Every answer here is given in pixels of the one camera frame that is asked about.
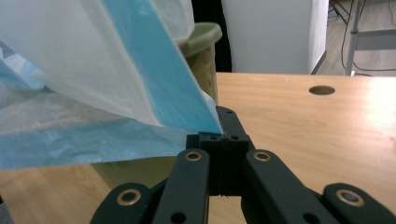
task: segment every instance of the table surface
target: table surface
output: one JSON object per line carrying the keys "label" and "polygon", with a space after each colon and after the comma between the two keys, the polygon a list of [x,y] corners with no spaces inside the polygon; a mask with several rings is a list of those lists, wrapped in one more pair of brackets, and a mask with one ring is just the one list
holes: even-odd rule
{"label": "table surface", "polygon": [[[309,188],[359,187],[396,214],[396,78],[217,73],[219,104],[256,148],[280,157]],[[335,88],[315,95],[317,85]],[[88,223],[110,187],[89,164],[0,172],[15,223]],[[238,198],[210,200],[209,222],[244,223]]]}

